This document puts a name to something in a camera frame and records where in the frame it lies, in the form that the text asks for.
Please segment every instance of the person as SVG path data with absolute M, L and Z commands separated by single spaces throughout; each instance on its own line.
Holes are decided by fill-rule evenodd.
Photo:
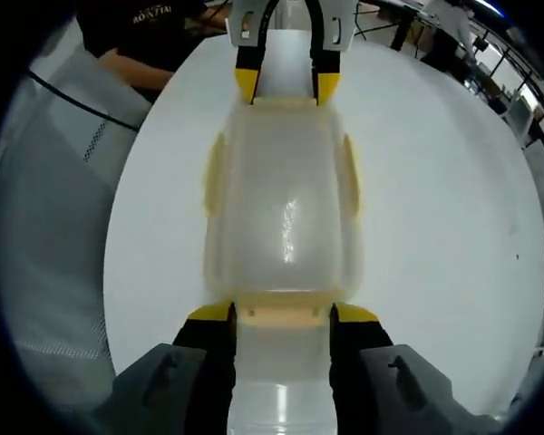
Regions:
M 470 37 L 470 17 L 463 0 L 432 0 L 425 12 L 439 19 L 440 27 L 433 35 L 432 49 L 422 62 L 445 73 L 452 66 L 455 51 L 460 43 L 466 51 L 466 60 L 474 59 Z
M 186 18 L 226 29 L 202 0 L 79 0 L 76 18 L 85 49 L 151 102 L 202 40 Z

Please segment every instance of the white table surface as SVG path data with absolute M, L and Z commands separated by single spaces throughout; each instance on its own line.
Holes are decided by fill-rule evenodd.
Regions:
M 309 36 L 271 31 L 267 47 L 262 86 L 273 93 L 307 59 Z M 202 176 L 238 97 L 235 58 L 226 36 L 202 43 L 125 166 L 104 264 L 117 372 L 170 343 L 211 300 Z M 333 102 L 358 150 L 364 197 L 364 278 L 352 303 L 444 372 L 470 411 L 503 411 L 528 368 L 544 303 L 544 225 L 517 141 L 465 88 L 413 58 L 355 40 L 342 59 Z M 291 79 L 291 92 L 308 77 Z

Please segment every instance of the black t-shirt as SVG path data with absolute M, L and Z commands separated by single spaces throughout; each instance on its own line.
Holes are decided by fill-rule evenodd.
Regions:
M 185 18 L 206 10 L 202 0 L 82 0 L 77 21 L 94 56 L 116 48 L 149 66 L 175 71 L 193 44 Z

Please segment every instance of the white round table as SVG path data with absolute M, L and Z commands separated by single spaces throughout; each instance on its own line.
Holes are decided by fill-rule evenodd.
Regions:
M 263 74 L 276 59 L 285 77 L 278 69 L 307 60 L 308 47 L 306 32 L 270 31 Z M 104 263 L 117 373 L 211 302 L 202 177 L 238 98 L 235 60 L 227 37 L 202 43 L 151 109 L 122 173 Z M 456 81 L 372 43 L 354 41 L 342 56 L 333 102 L 363 183 L 364 277 L 351 303 L 445 373 L 469 411 L 503 411 L 544 302 L 544 226 L 517 141 Z

